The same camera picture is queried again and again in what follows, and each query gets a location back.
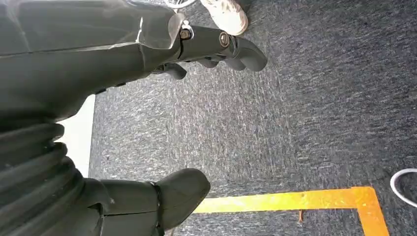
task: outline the bolt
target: bolt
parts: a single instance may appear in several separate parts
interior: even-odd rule
[[[229,35],[226,32],[221,32],[219,36],[220,45],[227,48],[230,44]]]
[[[181,32],[179,32],[179,37],[183,40],[190,39],[191,32],[187,29],[182,29]]]

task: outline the white cable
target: white cable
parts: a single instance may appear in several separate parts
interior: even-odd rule
[[[169,0],[164,0],[165,4],[172,9],[180,9],[180,8],[184,8],[186,6],[191,5],[192,3],[194,3],[196,0],[186,0],[185,2],[181,2],[180,0],[177,1],[177,3],[170,3]]]
[[[410,199],[404,197],[404,195],[402,195],[400,192],[398,192],[397,188],[395,187],[395,184],[397,183],[398,178],[400,176],[402,176],[403,174],[408,174],[408,173],[417,173],[417,169],[403,169],[403,170],[398,171],[397,173],[395,173],[392,176],[391,181],[390,181],[390,185],[391,185],[391,188],[392,188],[393,192],[397,195],[397,197],[399,197],[401,200],[405,201],[406,203],[408,203],[408,204],[410,204],[414,207],[417,207],[417,203],[415,203],[415,202],[411,201]]]

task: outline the white sneaker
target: white sneaker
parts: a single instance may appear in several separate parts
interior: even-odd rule
[[[235,0],[200,0],[216,25],[231,35],[240,35],[248,27],[248,18]]]

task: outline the yellow tape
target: yellow tape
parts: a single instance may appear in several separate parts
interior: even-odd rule
[[[194,213],[356,208],[365,236],[388,236],[371,187],[205,199]]]

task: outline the black strap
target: black strap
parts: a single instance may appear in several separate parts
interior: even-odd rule
[[[162,214],[164,211],[164,208],[162,207],[162,192],[161,192],[161,187],[159,187],[158,184],[156,184],[155,182],[150,182],[150,184],[152,185],[152,187],[155,189],[156,192],[156,197],[158,200],[158,209],[156,210],[156,214],[157,214],[157,219],[156,219],[156,231],[158,232],[158,236],[164,236],[165,235],[165,231],[164,228],[162,227]]]

